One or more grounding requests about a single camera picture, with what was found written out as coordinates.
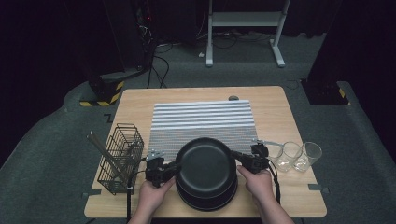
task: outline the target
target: stacked frying pans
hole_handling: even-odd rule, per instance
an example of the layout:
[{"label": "stacked frying pans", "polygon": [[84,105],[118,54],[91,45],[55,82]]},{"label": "stacked frying pans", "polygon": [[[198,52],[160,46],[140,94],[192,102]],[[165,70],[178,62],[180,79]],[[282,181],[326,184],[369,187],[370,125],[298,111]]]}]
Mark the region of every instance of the stacked frying pans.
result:
[{"label": "stacked frying pans", "polygon": [[178,153],[177,191],[182,200],[200,211],[214,211],[225,206],[238,186],[235,160],[231,150],[219,140],[197,138]]}]

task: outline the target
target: gray floor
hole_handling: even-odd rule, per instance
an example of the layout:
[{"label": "gray floor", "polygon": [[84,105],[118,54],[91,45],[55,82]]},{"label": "gray floor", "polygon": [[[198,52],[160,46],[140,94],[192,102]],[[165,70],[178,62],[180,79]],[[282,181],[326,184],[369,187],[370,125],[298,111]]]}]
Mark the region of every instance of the gray floor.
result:
[{"label": "gray floor", "polygon": [[[324,36],[282,36],[280,49],[286,67],[278,68],[268,41],[217,39],[214,65],[205,67],[205,47],[175,45],[157,48],[156,55],[169,62],[164,83],[168,88],[220,86],[272,86],[284,88],[303,141],[323,148],[314,165],[328,208],[326,217],[295,218],[296,223],[394,223],[396,167],[346,82],[339,86],[350,105],[310,105],[299,80],[306,78]],[[256,36],[244,36],[254,39]],[[166,66],[154,60],[163,75]],[[148,74],[125,82],[123,90],[146,88]],[[159,88],[152,74],[150,88]],[[0,171],[0,223],[125,223],[120,219],[84,216],[86,198],[100,160],[86,139],[94,130],[106,140],[117,104],[83,107],[78,101],[88,88],[83,83],[64,98],[64,105],[40,120],[21,140]],[[226,220],[257,223],[258,220]],[[202,220],[154,220],[155,223],[201,223]],[[206,220],[205,223],[219,223]]]}]

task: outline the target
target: wooden table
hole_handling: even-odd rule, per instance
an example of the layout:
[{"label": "wooden table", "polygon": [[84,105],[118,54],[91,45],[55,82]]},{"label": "wooden table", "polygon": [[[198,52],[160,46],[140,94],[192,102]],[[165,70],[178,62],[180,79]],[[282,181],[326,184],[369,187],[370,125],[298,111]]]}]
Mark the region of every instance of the wooden table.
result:
[{"label": "wooden table", "polygon": [[[281,87],[224,87],[224,88],[180,88],[155,90],[126,90],[120,98],[119,108],[113,121],[113,130],[117,123],[133,123],[145,141],[143,156],[147,155],[153,107],[156,103],[223,101],[236,95],[241,100],[249,100],[257,135],[260,139],[284,143],[293,141],[302,143],[294,117],[291,113],[285,92]],[[140,170],[145,169],[142,162]],[[85,215],[87,217],[126,217],[126,194],[113,195],[96,179],[92,189],[102,189],[101,194],[89,197]],[[132,211],[136,209],[140,184],[144,173],[139,174],[132,196]],[[310,190],[308,184],[317,184],[310,168],[305,173],[293,169],[287,173],[278,172],[281,190],[281,204],[291,217],[324,217],[326,205],[319,190]],[[245,188],[245,178],[238,176],[238,190],[232,201],[219,211],[200,212],[190,208],[178,196],[173,186],[166,194],[163,205],[155,217],[258,217],[259,213]]]}]

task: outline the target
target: metal stand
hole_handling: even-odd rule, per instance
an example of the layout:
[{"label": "metal stand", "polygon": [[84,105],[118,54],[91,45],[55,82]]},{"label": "metal stand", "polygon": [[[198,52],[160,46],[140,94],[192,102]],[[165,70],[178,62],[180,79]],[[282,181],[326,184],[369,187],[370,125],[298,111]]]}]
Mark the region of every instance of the metal stand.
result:
[{"label": "metal stand", "polygon": [[288,14],[290,0],[286,0],[280,12],[213,12],[212,1],[209,0],[208,31],[206,46],[206,66],[213,66],[212,29],[215,26],[276,26],[276,37],[270,40],[271,48],[279,67],[285,67],[278,43],[283,25]]},{"label": "metal stand", "polygon": [[114,195],[126,193],[127,186],[133,187],[136,181],[136,168],[141,162],[145,145],[137,128],[133,124],[117,124],[106,146],[93,132],[87,138],[102,154],[97,181]]}]

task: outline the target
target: clear glass cup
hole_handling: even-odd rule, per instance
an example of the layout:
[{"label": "clear glass cup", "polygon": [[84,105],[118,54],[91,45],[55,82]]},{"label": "clear glass cup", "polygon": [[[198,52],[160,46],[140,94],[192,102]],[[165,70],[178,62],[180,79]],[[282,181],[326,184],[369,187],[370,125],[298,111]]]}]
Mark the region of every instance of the clear glass cup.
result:
[{"label": "clear glass cup", "polygon": [[302,150],[303,154],[297,159],[293,167],[297,171],[305,172],[322,156],[322,150],[318,144],[313,142],[304,143]]},{"label": "clear glass cup", "polygon": [[281,145],[266,145],[268,148],[268,159],[275,164],[283,152]]},{"label": "clear glass cup", "polygon": [[277,159],[275,165],[276,169],[281,172],[287,172],[295,161],[302,155],[300,145],[294,142],[287,142],[283,144],[283,153]]}]

